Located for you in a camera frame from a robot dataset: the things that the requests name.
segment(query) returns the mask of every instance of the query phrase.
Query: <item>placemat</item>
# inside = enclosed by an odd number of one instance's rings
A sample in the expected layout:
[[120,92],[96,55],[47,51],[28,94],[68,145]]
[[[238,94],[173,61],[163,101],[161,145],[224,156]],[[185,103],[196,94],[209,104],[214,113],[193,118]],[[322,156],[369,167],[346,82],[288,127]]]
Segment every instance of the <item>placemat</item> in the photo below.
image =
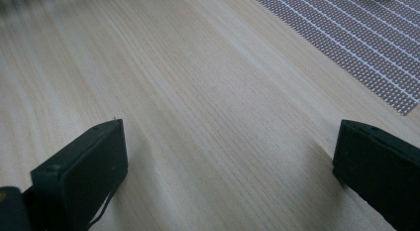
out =
[[420,0],[258,0],[400,114],[420,101]]

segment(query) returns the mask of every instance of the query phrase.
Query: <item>gray mat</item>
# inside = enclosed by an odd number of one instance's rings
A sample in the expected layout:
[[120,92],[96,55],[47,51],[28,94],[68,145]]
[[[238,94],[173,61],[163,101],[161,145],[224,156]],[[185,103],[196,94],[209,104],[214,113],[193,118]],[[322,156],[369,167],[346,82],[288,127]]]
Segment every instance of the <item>gray mat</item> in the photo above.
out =
[[420,0],[258,0],[400,114],[420,101]]

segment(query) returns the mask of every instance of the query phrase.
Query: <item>wooden table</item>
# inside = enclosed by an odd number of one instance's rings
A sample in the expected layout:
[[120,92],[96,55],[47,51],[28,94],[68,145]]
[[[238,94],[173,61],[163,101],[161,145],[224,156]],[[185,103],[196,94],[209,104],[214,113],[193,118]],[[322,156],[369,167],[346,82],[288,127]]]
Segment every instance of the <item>wooden table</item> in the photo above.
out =
[[392,230],[333,177],[342,119],[400,116],[255,0],[33,0],[0,20],[0,186],[124,119],[92,230]]

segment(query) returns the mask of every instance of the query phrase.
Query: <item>wooden tabletop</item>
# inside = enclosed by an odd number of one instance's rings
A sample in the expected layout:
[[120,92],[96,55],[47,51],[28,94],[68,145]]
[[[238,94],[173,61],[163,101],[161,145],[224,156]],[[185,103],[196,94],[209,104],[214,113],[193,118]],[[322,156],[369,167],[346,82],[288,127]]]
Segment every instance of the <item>wooden tabletop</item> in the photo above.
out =
[[92,230],[393,230],[331,173],[342,119],[400,116],[256,0],[33,0],[0,16],[0,186],[122,118]]

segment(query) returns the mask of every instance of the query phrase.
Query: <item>wood grain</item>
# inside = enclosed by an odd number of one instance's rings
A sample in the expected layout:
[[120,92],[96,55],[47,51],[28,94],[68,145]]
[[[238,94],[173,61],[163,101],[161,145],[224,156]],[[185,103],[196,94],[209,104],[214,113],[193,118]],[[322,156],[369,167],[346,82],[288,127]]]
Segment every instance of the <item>wood grain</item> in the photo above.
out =
[[333,177],[339,125],[420,147],[420,109],[398,115],[255,0],[33,0],[0,19],[0,186],[115,116],[130,170],[92,230],[392,230]]

